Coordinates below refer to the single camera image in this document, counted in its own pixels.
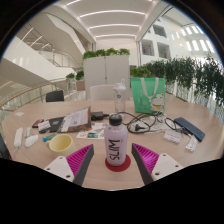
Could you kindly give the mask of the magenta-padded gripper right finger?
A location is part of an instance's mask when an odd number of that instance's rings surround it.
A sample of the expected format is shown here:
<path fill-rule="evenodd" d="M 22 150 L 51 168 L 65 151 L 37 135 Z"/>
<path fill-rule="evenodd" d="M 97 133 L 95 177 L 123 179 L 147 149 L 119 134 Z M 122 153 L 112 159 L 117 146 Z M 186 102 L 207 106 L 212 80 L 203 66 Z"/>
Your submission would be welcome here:
<path fill-rule="evenodd" d="M 183 169 L 183 166 L 167 153 L 157 154 L 136 143 L 132 144 L 132 155 L 145 185 Z"/>

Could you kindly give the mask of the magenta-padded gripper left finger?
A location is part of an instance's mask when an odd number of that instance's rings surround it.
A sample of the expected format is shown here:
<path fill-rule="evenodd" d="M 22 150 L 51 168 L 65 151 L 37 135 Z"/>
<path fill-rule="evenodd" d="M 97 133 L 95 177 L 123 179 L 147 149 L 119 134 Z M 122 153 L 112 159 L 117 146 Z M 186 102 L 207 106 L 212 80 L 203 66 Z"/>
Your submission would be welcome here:
<path fill-rule="evenodd" d="M 93 155 L 94 146 L 90 144 L 67 157 L 58 156 L 44 170 L 81 186 Z"/>

